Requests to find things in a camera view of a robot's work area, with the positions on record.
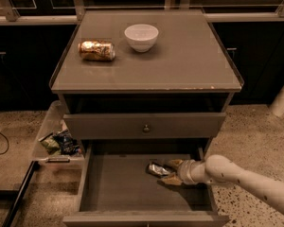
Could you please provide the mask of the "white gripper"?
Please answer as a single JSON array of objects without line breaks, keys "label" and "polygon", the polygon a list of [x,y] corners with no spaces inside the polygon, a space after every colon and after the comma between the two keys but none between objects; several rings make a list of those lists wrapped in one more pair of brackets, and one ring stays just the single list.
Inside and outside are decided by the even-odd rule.
[{"label": "white gripper", "polygon": [[207,181],[203,161],[173,159],[167,162],[167,166],[177,170],[177,174],[162,177],[160,183],[180,186],[182,183],[191,185]]}]

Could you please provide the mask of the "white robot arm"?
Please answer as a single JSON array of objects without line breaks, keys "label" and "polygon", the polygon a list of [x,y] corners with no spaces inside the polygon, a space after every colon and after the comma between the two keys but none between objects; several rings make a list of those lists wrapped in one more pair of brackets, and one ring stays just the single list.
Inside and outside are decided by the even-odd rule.
[{"label": "white robot arm", "polygon": [[173,160],[162,182],[235,184],[284,216],[284,85],[268,107],[231,107],[219,138],[202,161]]}]

